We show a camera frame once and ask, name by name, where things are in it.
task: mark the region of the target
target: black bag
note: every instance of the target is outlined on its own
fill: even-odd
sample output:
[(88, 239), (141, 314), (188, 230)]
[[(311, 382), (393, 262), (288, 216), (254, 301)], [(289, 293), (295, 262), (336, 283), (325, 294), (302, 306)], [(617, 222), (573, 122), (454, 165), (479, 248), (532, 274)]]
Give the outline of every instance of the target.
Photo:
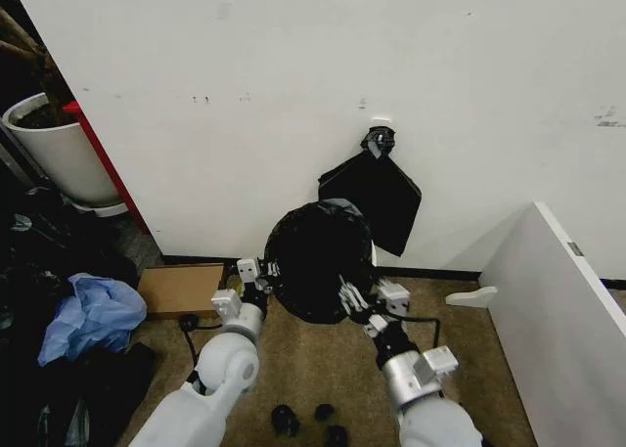
[(338, 323), (346, 317), (341, 279), (367, 296), (374, 281), (372, 236), (359, 210), (346, 200), (311, 202), (274, 227), (265, 259), (278, 264), (274, 294), (308, 323)]
[(375, 245), (400, 256), (409, 240), (422, 192), (388, 154), (393, 130), (373, 127), (361, 143), (363, 152), (319, 179), (320, 200), (345, 198), (370, 224)]

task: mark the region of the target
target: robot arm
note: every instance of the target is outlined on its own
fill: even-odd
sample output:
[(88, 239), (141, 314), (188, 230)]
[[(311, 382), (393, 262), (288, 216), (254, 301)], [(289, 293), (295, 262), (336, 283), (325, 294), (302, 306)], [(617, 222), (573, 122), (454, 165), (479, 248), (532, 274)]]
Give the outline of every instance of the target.
[(246, 287), (244, 298), (232, 290), (215, 293), (211, 301), (222, 318), (222, 332), (204, 345), (191, 375), (163, 398), (131, 446), (217, 447), (221, 443), (226, 418), (256, 380), (256, 344), (267, 308), (267, 295), (256, 288), (256, 260), (240, 260), (238, 265)]
[[(342, 292), (347, 295), (358, 290), (344, 286)], [(379, 283), (379, 300), (396, 315), (406, 316), (409, 297), (402, 286), (386, 281)], [(367, 308), (361, 305), (361, 312), (363, 310)], [(377, 313), (369, 317), (365, 332), (378, 351), (377, 365), (384, 374), (398, 417), (402, 447), (481, 446), (482, 435), (470, 415), (457, 403), (438, 394), (441, 381), (459, 366), (448, 346), (420, 353), (400, 321)]]
[[(238, 268), (244, 297), (232, 290), (215, 293), (211, 300), (222, 318), (222, 333), (202, 348), (192, 374), (159, 403), (132, 447), (216, 447), (222, 441), (226, 418), (256, 379), (256, 344), (267, 309), (267, 294), (257, 283), (258, 262), (240, 260)], [(404, 288), (382, 282), (379, 297), (392, 313), (406, 315), (409, 294)], [(377, 314), (349, 283), (342, 286), (340, 298), (346, 313), (366, 324), (378, 350), (377, 364), (398, 417), (402, 447), (480, 447), (482, 436), (466, 411), (437, 394), (442, 378), (458, 366), (450, 349), (420, 353), (401, 322)]]

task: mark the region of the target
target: cardboard box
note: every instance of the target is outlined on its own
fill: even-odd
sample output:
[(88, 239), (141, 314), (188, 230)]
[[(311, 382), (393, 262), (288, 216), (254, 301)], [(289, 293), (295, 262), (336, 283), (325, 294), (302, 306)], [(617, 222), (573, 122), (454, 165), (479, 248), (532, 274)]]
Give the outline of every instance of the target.
[(138, 292), (148, 305), (148, 318), (178, 318), (185, 313), (214, 317), (211, 298), (223, 278), (223, 264), (147, 268)]

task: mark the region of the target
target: black cable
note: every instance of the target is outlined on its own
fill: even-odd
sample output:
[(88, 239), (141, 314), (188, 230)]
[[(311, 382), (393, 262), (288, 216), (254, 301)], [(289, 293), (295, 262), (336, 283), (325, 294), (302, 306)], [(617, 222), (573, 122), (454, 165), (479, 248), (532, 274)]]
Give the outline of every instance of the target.
[(186, 315), (181, 315), (178, 318), (178, 327), (183, 332), (185, 336), (185, 340), (187, 341), (187, 345), (189, 346), (189, 350), (192, 353), (192, 361), (194, 362), (194, 367), (198, 363), (198, 353), (196, 352), (196, 348), (194, 347), (194, 342), (189, 336), (189, 332), (193, 330), (215, 330), (221, 327), (221, 325), (209, 325), (209, 326), (201, 326), (198, 324), (198, 315), (193, 313), (188, 313)]
[(208, 327), (198, 326), (198, 327), (194, 328), (194, 330), (217, 330), (218, 328), (222, 328), (222, 325), (221, 324), (209, 325)]
[(192, 353), (192, 361), (193, 361), (194, 367), (195, 367), (198, 364), (198, 353), (196, 352), (196, 349), (194, 348), (194, 342), (190, 338), (189, 333), (187, 333), (184, 330), (183, 330), (183, 335), (185, 335), (185, 340), (187, 341), (187, 345), (189, 346), (189, 350)]
[(439, 345), (439, 333), (441, 331), (441, 320), (434, 317), (405, 317), (402, 315), (396, 315), (388, 311), (386, 308), (378, 309), (380, 313), (386, 315), (388, 317), (395, 318), (396, 320), (400, 320), (401, 322), (411, 322), (411, 323), (434, 323), (434, 337), (432, 338), (432, 347), (437, 347)]

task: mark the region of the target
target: brown carpet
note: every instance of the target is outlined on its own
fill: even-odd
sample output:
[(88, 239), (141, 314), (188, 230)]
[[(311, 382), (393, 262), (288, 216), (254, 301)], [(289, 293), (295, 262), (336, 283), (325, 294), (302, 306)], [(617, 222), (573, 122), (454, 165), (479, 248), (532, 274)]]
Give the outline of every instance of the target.
[[(495, 447), (532, 447), (535, 441), (486, 310), (450, 307), (448, 293), (474, 291), (475, 283), (394, 279), (412, 296), (411, 313), (442, 319), (441, 343), (448, 344), (461, 364), (447, 380), (446, 396), (460, 402), (476, 427)], [(351, 446), (397, 446), (398, 429), (375, 362), (376, 350), (361, 327), (344, 321), (336, 326), (307, 325), (275, 300), (260, 345), (261, 370), (254, 391), (245, 395), (227, 422), (225, 447), (324, 445), (326, 425), (313, 419), (315, 407), (331, 403), (332, 423), (344, 425)], [(409, 336), (429, 348), (432, 326), (410, 324)], [(195, 332), (198, 349), (216, 332)], [(191, 371), (191, 356), (175, 321), (146, 322), (133, 341), (159, 354), (150, 391), (135, 412), (118, 445), (128, 445), (152, 410), (178, 388)], [(289, 404), (301, 421), (297, 437), (276, 437), (272, 409)]]

